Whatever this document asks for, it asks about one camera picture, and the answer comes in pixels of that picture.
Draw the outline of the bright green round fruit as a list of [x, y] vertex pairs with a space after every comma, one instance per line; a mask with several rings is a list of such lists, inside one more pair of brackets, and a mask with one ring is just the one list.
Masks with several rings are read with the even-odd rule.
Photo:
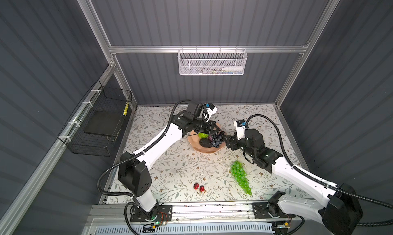
[[208, 135], [208, 134], [205, 134], [205, 133], [198, 133], [198, 137], [199, 137], [200, 139], [203, 139], [203, 138], [208, 138], [209, 135]]

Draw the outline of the pink faceted fruit bowl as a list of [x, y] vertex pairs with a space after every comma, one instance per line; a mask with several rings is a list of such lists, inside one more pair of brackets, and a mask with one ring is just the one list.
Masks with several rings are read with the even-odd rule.
[[225, 146], [225, 131], [221, 129], [219, 124], [191, 131], [186, 136], [192, 148], [200, 153], [215, 153]]

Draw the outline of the green grape bunch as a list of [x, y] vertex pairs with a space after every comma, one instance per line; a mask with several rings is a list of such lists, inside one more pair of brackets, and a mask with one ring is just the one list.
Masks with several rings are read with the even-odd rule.
[[247, 173], [241, 162], [235, 161], [231, 165], [231, 173], [237, 184], [241, 189], [247, 194], [252, 195], [251, 187], [249, 186], [249, 181], [247, 179]]

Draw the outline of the dark purple grape bunch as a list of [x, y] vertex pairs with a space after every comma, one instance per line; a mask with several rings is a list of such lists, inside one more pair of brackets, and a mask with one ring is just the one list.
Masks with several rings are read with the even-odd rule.
[[216, 132], [214, 132], [208, 137], [208, 139], [210, 140], [210, 144], [213, 148], [219, 148], [220, 145], [224, 142], [223, 134], [224, 132], [221, 129], [218, 129]]

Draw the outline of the red cherry pair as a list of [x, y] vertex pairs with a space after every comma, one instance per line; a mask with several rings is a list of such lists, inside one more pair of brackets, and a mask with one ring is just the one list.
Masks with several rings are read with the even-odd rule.
[[203, 185], [199, 185], [198, 183], [195, 183], [195, 184], [193, 185], [193, 189], [194, 189], [195, 191], [197, 191], [198, 194], [202, 194], [202, 193], [205, 192], [205, 187], [204, 187]]

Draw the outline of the dark avocado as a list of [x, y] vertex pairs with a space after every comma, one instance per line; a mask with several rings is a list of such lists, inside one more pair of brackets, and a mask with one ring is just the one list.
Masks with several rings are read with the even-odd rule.
[[203, 148], [212, 148], [212, 143], [208, 138], [200, 139], [199, 144]]

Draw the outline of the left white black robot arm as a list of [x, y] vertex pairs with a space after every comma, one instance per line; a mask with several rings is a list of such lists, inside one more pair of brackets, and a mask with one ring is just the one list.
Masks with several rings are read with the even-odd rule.
[[118, 168], [118, 180], [131, 191], [133, 200], [144, 213], [145, 219], [153, 220], [159, 206], [150, 190], [150, 169], [169, 147], [188, 133], [213, 133], [216, 122], [211, 117], [217, 110], [212, 103], [182, 100], [173, 107], [168, 123], [160, 134], [133, 154], [122, 154], [120, 160], [123, 164]]

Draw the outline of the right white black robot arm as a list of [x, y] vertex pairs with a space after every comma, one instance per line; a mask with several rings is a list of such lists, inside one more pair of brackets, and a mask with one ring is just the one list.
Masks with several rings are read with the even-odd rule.
[[335, 235], [353, 233], [363, 212], [352, 187], [341, 185], [349, 195], [336, 191], [335, 183], [297, 168], [284, 154], [267, 148], [263, 135], [258, 130], [249, 129], [244, 120], [235, 121], [234, 126], [236, 133], [227, 137], [227, 148], [242, 150], [247, 161], [286, 179], [312, 197], [309, 200], [276, 192], [264, 208], [272, 218], [296, 215], [323, 224]]

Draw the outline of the floral table mat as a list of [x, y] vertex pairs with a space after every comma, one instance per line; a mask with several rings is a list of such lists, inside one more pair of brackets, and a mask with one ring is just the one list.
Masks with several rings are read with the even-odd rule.
[[[286, 151], [295, 165], [306, 168], [286, 121], [274, 105], [218, 105], [212, 118], [226, 133], [232, 134], [236, 120], [250, 119], [254, 114], [257, 118], [251, 119], [250, 126], [262, 133], [266, 146]], [[247, 195], [232, 176], [231, 165], [235, 161], [242, 163], [252, 195]], [[156, 161], [150, 174], [152, 194], [162, 203], [267, 200], [278, 191], [308, 198], [301, 188], [250, 164], [239, 150], [222, 148], [211, 154], [200, 153], [187, 138], [173, 144]], [[193, 189], [195, 183], [203, 185], [205, 192], [198, 194]]]

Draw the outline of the white marker in basket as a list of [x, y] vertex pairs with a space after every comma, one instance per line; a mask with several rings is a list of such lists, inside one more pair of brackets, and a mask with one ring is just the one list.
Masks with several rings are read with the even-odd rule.
[[228, 67], [223, 67], [221, 70], [225, 71], [225, 72], [243, 72], [244, 67], [243, 66], [228, 66]]

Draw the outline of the yellow tag on basket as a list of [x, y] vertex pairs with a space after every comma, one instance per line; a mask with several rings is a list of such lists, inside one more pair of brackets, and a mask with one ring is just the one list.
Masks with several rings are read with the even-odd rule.
[[126, 102], [124, 110], [123, 110], [123, 116], [127, 116], [128, 109], [129, 109], [129, 102]]

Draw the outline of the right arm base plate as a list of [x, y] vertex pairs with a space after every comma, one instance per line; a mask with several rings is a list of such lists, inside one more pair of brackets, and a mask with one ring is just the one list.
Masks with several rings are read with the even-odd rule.
[[296, 216], [293, 214], [284, 213], [277, 204], [268, 202], [254, 202], [252, 203], [253, 213], [256, 219], [292, 219]]

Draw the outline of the aluminium front rail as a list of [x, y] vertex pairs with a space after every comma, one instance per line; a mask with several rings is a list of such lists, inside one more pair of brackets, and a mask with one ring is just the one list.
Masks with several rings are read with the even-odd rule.
[[172, 222], [186, 220], [230, 220], [230, 219], [255, 219], [252, 203], [268, 202], [275, 203], [287, 214], [299, 215], [305, 219], [321, 222], [318, 213], [323, 206], [313, 199], [301, 199], [284, 195], [278, 201], [254, 200], [254, 201], [219, 201], [219, 202], [187, 202], [187, 203], [163, 203], [172, 205]]

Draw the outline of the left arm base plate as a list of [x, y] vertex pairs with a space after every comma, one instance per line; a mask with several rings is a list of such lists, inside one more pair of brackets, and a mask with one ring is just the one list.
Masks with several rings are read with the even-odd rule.
[[131, 222], [168, 222], [172, 220], [173, 206], [158, 204], [151, 211], [145, 211], [142, 207], [133, 206], [130, 211]]

